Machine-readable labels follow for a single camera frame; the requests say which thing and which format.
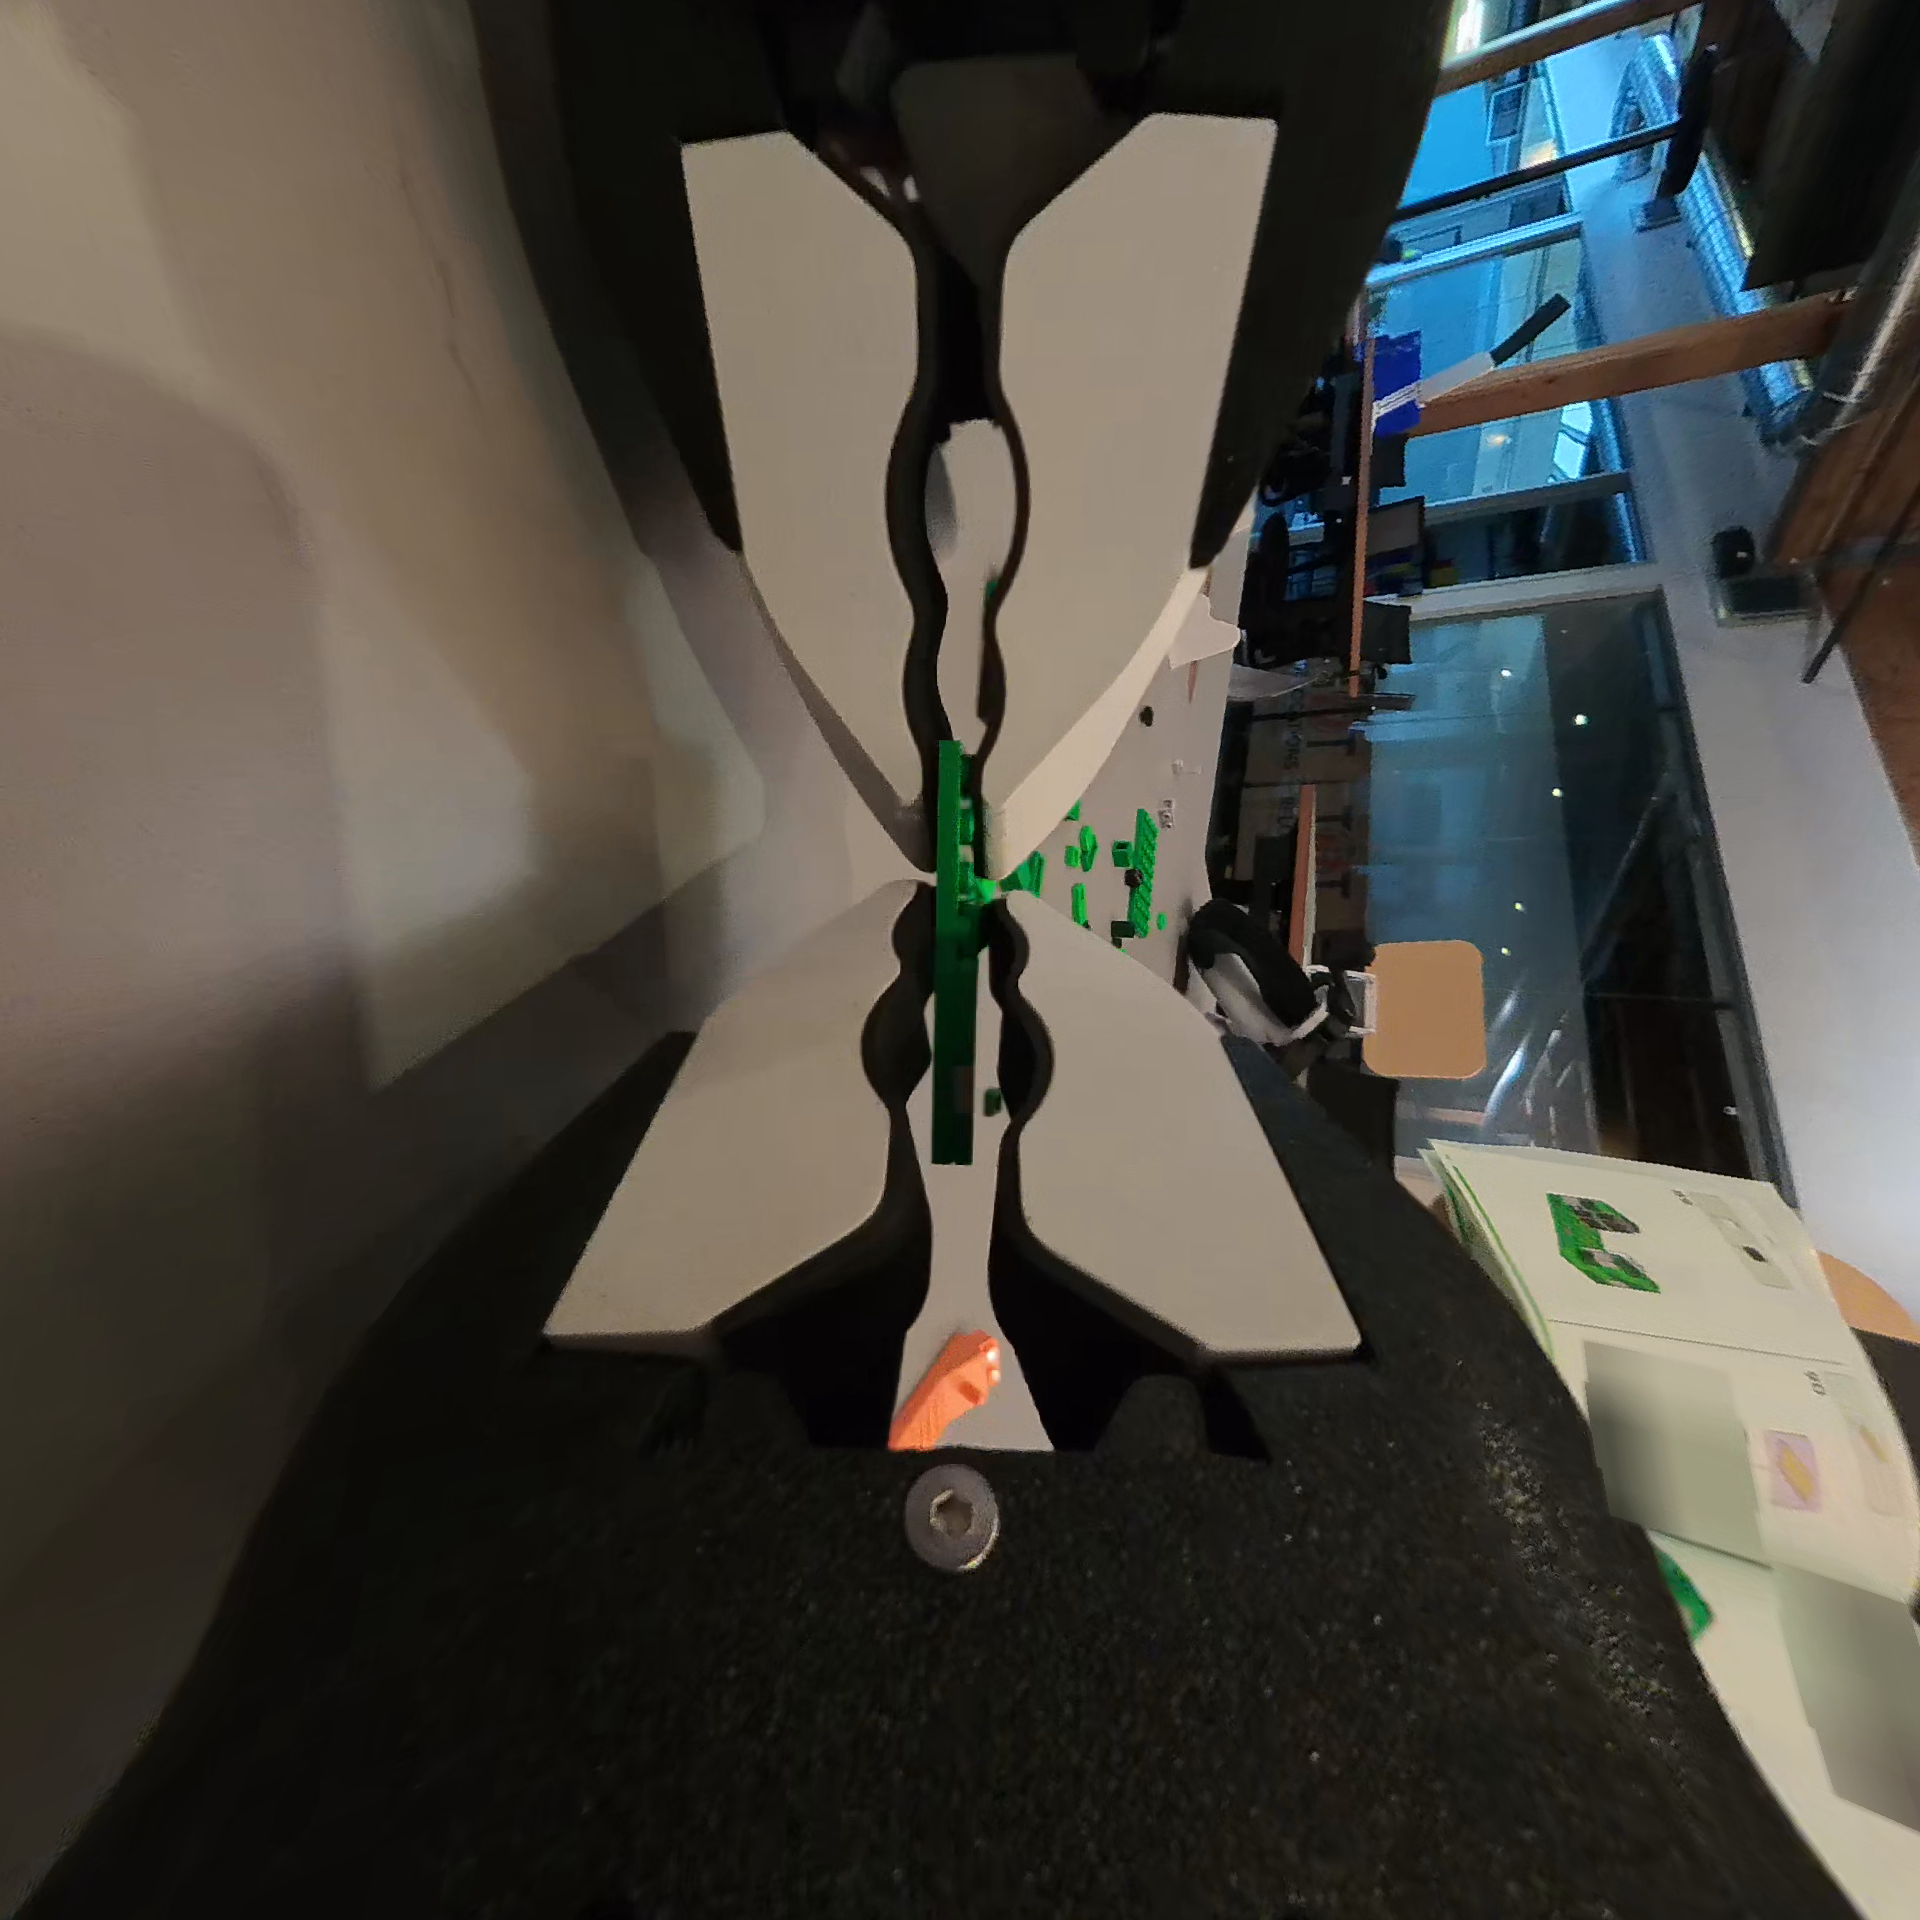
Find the orange brick separator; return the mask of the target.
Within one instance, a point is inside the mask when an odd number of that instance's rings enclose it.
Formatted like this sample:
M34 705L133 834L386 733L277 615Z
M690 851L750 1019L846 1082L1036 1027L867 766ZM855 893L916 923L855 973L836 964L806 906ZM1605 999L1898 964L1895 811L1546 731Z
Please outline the orange brick separator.
M892 1419L887 1449L932 1452L948 1429L983 1409L1002 1381L1002 1342L974 1329L954 1333Z

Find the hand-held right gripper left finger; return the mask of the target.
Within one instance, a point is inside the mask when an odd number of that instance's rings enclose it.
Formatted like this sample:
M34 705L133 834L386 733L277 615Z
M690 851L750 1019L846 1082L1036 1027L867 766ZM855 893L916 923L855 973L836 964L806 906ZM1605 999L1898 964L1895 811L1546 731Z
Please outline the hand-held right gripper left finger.
M699 1029L543 1321L557 1348L772 1379L806 1438L879 1449L931 1271L908 1105L932 891L894 881Z

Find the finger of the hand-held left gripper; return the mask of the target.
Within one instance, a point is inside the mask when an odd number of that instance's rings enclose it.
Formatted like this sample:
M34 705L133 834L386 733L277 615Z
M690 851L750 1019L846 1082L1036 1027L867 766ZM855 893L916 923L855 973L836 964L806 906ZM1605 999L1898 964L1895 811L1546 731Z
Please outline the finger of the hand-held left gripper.
M1201 493L1277 127L1154 111L1014 238L999 395L1023 521L978 791L995 877L1087 789L1181 629Z
M941 617L900 559L922 278L887 201L788 133L685 143L739 550L831 756L911 869L932 867L916 642Z

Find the long office desk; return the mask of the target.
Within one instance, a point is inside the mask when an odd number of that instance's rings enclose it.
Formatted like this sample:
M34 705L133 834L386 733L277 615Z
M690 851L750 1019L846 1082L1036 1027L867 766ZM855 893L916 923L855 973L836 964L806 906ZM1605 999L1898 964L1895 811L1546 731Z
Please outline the long office desk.
M1354 690L1410 662L1410 606L1433 557L1421 497L1406 492L1423 342L1335 348L1262 476L1238 589L1249 666L1341 667Z

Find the large window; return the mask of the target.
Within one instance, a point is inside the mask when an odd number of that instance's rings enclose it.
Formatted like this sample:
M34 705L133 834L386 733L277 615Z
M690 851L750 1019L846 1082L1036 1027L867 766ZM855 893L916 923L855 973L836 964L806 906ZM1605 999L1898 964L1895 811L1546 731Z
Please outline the large window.
M1759 521L1819 345L1730 371L1438 423L1501 375L1666 329L1758 322L1796 292L1754 281L1756 236L1715 111L1740 78L1733 23L1605 33L1443 97L1369 281L1382 397L1375 509L1423 509L1423 582L1691 562L1716 617L1791 612Z

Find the tan chair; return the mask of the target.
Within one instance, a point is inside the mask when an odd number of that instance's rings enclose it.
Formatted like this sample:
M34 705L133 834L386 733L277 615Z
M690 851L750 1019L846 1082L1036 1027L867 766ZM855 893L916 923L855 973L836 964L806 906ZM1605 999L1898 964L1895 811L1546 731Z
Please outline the tan chair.
M1920 1329L1913 1314L1884 1285L1836 1255L1818 1255L1823 1282L1849 1329L1918 1346Z
M1371 981L1375 1027L1361 1045L1369 1073L1457 1083L1486 1068L1484 970L1475 943L1380 943Z

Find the wooden beam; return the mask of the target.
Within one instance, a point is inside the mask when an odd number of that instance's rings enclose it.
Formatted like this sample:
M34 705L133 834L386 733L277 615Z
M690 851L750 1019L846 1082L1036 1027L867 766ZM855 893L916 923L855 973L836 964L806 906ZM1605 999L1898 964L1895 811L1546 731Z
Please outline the wooden beam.
M1857 307L1853 295L1809 295L1735 318L1666 326L1631 340L1481 373L1421 399L1410 437L1433 437L1729 377L1748 369L1823 355Z

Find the open instruction booklet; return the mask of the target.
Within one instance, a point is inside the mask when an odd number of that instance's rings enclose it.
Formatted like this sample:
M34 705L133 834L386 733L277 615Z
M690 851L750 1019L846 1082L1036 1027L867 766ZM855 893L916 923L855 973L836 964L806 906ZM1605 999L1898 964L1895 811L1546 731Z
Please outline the open instruction booklet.
M1591 1427L1766 1782L1915 1915L1915 1454L1770 1185L1546 1148L1423 1163Z

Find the green studded lego plate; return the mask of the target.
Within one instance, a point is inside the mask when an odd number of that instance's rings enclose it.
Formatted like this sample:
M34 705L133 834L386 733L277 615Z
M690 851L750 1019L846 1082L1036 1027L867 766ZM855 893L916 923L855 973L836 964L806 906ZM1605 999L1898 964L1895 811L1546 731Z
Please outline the green studded lego plate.
M1134 827L1111 842L1111 865L1119 874L1123 908L1111 922L1111 942L1124 946L1166 925L1157 906L1161 821L1141 807Z

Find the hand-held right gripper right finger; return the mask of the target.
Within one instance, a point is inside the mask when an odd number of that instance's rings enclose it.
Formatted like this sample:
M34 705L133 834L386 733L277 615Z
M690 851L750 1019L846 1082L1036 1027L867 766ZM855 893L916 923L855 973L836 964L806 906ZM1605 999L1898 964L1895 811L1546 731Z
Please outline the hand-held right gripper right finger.
M1202 1409L1238 1369L1363 1334L1234 1055L1169 982L1039 900L991 913L989 1302L1043 1445L1090 1452L1134 1385Z

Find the green lego plate assembly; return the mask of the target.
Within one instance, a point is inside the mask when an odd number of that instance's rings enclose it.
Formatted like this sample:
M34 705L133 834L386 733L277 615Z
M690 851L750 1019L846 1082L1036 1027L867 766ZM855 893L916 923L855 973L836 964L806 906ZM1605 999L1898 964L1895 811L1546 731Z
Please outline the green lego plate assembly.
M948 738L934 769L934 889L931 996L931 1158L972 1165L975 1123L975 999L983 914L996 899L985 867L974 759Z

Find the black and white device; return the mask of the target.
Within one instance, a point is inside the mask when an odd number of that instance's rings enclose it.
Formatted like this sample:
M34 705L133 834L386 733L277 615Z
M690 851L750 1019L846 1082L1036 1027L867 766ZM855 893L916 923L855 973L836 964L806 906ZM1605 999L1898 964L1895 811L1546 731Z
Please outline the black and white device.
M1375 948L1337 930L1327 956L1326 967L1295 961L1263 922L1225 899L1196 908L1185 933L1190 981L1212 996L1215 1021L1294 1079L1379 1029Z

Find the glass partition wall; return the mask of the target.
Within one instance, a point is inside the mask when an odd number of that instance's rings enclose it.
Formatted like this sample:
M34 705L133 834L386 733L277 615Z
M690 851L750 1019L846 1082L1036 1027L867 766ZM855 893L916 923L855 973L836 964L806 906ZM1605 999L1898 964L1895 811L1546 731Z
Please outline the glass partition wall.
M1542 1145L1794 1197L1665 602L1421 622L1379 715L1375 943L1481 956L1486 1062L1402 1076L1396 1149Z

